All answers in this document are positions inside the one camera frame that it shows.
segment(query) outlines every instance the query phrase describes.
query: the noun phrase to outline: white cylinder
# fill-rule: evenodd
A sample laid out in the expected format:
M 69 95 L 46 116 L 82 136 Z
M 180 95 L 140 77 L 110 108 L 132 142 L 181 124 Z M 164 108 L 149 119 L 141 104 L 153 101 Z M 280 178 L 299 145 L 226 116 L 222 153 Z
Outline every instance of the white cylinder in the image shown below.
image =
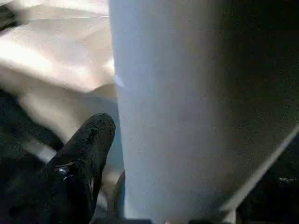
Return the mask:
M 298 79 L 271 65 L 291 34 L 221 30 L 224 9 L 218 0 L 110 1 L 126 217 L 221 219 L 296 133 Z

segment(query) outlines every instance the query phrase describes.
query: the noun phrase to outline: white surface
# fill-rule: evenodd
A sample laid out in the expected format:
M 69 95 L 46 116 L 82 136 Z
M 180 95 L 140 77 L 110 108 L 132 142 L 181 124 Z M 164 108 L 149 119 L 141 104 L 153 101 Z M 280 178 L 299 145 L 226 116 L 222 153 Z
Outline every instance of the white surface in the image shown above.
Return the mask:
M 297 132 L 297 36 L 226 30 L 217 0 L 110 2 L 125 216 L 223 218 Z

